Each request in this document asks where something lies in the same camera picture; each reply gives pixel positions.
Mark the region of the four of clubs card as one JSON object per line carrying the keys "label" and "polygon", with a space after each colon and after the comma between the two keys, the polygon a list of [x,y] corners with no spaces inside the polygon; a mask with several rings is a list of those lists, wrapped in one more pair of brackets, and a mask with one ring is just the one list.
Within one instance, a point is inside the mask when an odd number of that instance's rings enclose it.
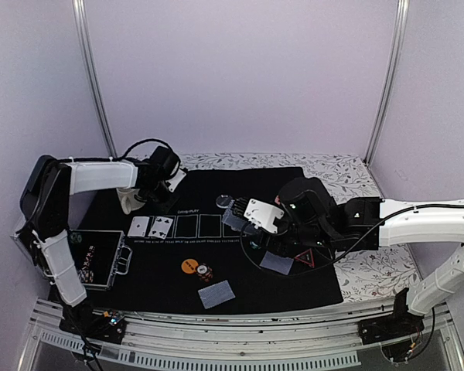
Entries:
{"label": "four of clubs card", "polygon": [[164,240],[169,236],[173,224],[173,218],[156,216],[148,232],[148,237]]}

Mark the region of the dealt cards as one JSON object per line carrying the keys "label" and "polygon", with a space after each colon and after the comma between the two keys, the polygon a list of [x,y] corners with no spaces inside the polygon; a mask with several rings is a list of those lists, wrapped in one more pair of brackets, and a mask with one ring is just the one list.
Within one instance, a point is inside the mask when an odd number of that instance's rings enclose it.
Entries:
{"label": "dealt cards", "polygon": [[205,309],[216,307],[236,298],[227,280],[199,289],[198,295]]}
{"label": "dealt cards", "polygon": [[283,275],[289,275],[294,260],[289,257],[280,257],[267,251],[260,262],[260,267],[269,269]]}

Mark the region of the green poker chip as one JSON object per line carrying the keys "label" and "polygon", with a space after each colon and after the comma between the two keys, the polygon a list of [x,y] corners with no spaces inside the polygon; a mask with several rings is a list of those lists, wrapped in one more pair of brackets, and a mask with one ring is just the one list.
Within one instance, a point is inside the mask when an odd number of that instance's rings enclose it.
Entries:
{"label": "green poker chip", "polygon": [[253,240],[251,240],[251,241],[249,242],[249,244],[250,244],[250,247],[251,247],[252,249],[254,249],[254,250],[260,250],[260,249],[261,249],[261,246],[258,245],[258,244],[257,244],[256,242],[254,242]]}

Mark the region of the blue playing card deck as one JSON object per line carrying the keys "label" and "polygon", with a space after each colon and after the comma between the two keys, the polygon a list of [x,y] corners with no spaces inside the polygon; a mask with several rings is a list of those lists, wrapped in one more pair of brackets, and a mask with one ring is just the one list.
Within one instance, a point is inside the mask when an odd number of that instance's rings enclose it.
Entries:
{"label": "blue playing card deck", "polygon": [[231,209],[226,209],[223,213],[222,222],[225,226],[229,226],[233,231],[240,232],[249,225],[249,222],[243,217],[235,216]]}

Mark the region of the black round dealer button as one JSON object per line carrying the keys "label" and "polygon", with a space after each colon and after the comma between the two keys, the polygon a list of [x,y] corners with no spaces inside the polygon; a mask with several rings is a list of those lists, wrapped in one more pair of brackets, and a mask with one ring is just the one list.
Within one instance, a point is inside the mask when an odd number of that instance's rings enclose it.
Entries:
{"label": "black round dealer button", "polygon": [[234,201],[234,198],[229,195],[220,195],[216,198],[216,205],[221,209],[227,209]]}

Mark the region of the orange big blind button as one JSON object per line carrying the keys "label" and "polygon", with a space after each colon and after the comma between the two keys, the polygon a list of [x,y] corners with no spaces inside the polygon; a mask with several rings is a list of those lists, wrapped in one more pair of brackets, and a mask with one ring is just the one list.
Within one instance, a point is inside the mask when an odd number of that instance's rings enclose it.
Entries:
{"label": "orange big blind button", "polygon": [[185,274],[195,274],[198,266],[199,263],[196,260],[188,258],[182,262],[181,269]]}

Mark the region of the red black chip stack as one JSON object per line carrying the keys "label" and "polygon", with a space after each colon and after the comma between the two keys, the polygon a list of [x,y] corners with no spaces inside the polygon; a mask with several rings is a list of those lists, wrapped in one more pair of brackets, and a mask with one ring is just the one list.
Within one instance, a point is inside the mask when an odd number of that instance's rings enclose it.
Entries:
{"label": "red black chip stack", "polygon": [[200,264],[196,268],[198,278],[203,282],[210,282],[213,279],[213,270],[206,264]]}

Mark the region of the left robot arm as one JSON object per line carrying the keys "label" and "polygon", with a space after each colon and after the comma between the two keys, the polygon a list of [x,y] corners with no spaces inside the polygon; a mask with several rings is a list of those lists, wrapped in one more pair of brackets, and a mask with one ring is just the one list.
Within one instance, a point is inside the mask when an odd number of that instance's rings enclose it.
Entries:
{"label": "left robot arm", "polygon": [[125,213],[148,203],[168,209],[186,175],[179,156],[167,145],[158,146],[145,159],[128,155],[57,159],[42,155],[37,160],[19,200],[24,223],[14,237],[32,264],[56,286],[61,301],[74,308],[68,319],[82,335],[93,335],[100,324],[96,314],[80,305],[86,301],[87,292],[78,277],[68,241],[70,197],[120,189],[129,192],[136,202],[135,206],[121,202]]}

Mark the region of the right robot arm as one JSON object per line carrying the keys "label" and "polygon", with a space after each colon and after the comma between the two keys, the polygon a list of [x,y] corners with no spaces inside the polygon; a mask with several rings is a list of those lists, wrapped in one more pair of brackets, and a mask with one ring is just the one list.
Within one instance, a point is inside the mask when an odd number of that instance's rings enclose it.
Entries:
{"label": "right robot arm", "polygon": [[396,295],[394,313],[384,321],[392,337],[402,336],[415,317],[464,285],[464,199],[426,203],[358,197],[337,204],[320,179],[301,177],[284,185],[273,204],[250,199],[243,215],[261,230],[260,246],[288,257],[302,248],[325,247],[333,256],[330,265],[356,250],[457,243],[445,263]]}

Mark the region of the triangular all in button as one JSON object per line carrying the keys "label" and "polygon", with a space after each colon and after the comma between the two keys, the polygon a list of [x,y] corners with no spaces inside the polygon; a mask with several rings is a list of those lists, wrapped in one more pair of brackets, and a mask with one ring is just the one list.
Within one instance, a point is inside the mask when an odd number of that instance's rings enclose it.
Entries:
{"label": "triangular all in button", "polygon": [[306,264],[310,268],[315,267],[315,261],[314,261],[314,256],[313,256],[312,249],[305,250],[302,253],[296,255],[294,257],[294,260],[297,261],[297,262]]}

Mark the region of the black poker felt mat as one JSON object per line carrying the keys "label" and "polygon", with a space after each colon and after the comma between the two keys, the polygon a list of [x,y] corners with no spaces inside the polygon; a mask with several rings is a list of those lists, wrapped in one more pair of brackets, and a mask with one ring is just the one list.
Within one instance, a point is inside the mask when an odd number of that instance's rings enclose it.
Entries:
{"label": "black poker felt mat", "polygon": [[[99,308],[185,315],[249,315],[298,311],[339,304],[343,296],[333,267],[321,257],[316,268],[295,262],[288,275],[261,270],[263,250],[249,247],[245,237],[221,222],[221,195],[274,200],[288,181],[302,176],[299,167],[191,171],[176,189],[178,200],[168,211],[170,237],[128,238],[133,255],[126,275],[108,291],[92,291]],[[181,265],[194,259],[210,267],[212,282],[230,285],[229,300],[205,308],[200,290],[207,283]]]}

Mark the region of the floral patterned tablecloth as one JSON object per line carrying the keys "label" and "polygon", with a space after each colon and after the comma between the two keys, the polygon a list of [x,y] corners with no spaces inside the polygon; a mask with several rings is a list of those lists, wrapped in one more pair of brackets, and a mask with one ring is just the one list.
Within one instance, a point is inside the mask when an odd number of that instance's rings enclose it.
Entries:
{"label": "floral patterned tablecloth", "polygon": [[[307,177],[322,180],[338,203],[380,191],[363,161],[355,155],[285,153],[207,153],[180,155],[189,170],[300,167]],[[335,265],[343,301],[391,299],[419,279],[415,262],[405,245],[348,254]]]}

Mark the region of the upper poker chip row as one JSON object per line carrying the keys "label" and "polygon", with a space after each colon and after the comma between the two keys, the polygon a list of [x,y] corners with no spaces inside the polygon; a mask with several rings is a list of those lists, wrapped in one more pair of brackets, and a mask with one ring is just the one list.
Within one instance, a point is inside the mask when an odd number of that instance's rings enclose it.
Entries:
{"label": "upper poker chip row", "polygon": [[69,235],[69,241],[73,244],[82,243],[83,237],[82,234],[77,231],[72,231]]}

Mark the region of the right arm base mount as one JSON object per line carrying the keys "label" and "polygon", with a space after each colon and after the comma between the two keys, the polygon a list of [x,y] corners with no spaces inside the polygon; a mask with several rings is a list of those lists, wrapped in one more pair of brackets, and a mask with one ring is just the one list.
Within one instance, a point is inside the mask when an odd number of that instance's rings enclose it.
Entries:
{"label": "right arm base mount", "polygon": [[412,359],[421,332],[425,329],[423,315],[413,315],[407,305],[407,292],[399,293],[393,303],[389,315],[361,320],[357,323],[358,336],[364,345],[384,342],[408,335],[415,335],[416,339],[403,345],[386,345],[381,351],[384,357],[392,363],[408,362]]}

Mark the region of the aluminium frame post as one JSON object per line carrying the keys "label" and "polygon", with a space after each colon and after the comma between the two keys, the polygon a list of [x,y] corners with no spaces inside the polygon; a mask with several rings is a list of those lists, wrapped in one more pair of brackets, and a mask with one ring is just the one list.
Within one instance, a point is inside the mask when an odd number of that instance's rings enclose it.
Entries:
{"label": "aluminium frame post", "polygon": [[80,51],[87,74],[87,80],[90,87],[90,94],[94,102],[94,109],[97,115],[98,123],[101,128],[102,138],[108,154],[112,157],[117,157],[117,149],[114,143],[113,135],[111,133],[110,125],[108,123],[101,88],[97,78],[94,54],[91,46],[90,33],[87,22],[85,1],[73,0],[72,5],[73,17],[77,28],[77,35],[80,44]]}
{"label": "aluminium frame post", "polygon": [[399,59],[401,57],[401,51],[404,44],[409,6],[409,0],[397,1],[397,8],[394,20],[394,30],[391,40],[391,48],[384,78],[384,84],[377,108],[376,117],[374,120],[374,125],[370,133],[370,140],[364,156],[364,162],[366,163],[367,167],[371,167],[371,164],[373,163],[376,157],[377,146],[379,144],[380,137],[384,128],[384,122],[387,116],[387,110],[390,105],[391,94],[397,76]]}

